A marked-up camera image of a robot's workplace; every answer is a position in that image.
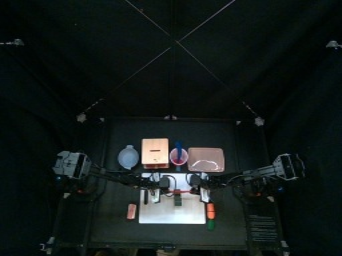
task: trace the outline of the black tent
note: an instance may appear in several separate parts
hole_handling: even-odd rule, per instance
[[[4,254],[32,255],[50,236],[56,154],[102,119],[175,116],[264,120],[269,159],[296,152],[307,166],[279,202],[291,251],[338,255],[342,49],[326,45],[342,41],[340,10],[338,0],[2,0]]]

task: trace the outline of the lamp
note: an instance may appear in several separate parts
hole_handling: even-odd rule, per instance
[[[342,45],[336,43],[336,41],[330,41],[326,45],[326,48],[342,48]]]

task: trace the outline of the green object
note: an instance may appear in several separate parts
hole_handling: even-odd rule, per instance
[[[215,220],[208,220],[207,227],[209,231],[215,229]]]

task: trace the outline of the black fabric wall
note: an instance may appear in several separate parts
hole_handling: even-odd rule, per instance
[[[342,52],[297,84],[265,125],[272,157],[299,153],[305,179],[285,183],[284,234],[295,255],[340,255]]]
[[[0,254],[36,255],[56,211],[50,166],[70,147],[74,118],[4,50],[0,59]]]
[[[132,1],[176,39],[228,3],[173,2]],[[0,46],[0,252],[32,255],[46,241],[50,165],[76,114],[109,95],[90,115],[247,118],[245,100],[271,158],[297,152],[307,164],[280,202],[288,245],[295,255],[339,255],[342,51],[324,44],[342,41],[340,10],[339,0],[235,1],[183,41],[224,86],[177,47],[114,89],[169,46],[142,15],[124,1],[1,1],[1,42],[25,46]]]

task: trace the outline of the plate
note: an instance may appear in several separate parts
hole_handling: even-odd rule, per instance
[[[220,148],[188,148],[187,166],[191,172],[223,172],[223,150]]]
[[[126,145],[125,148],[120,151],[117,156],[117,161],[121,167],[126,170],[130,170],[130,168],[136,165],[137,160],[138,160],[137,151],[133,149],[132,145]]]

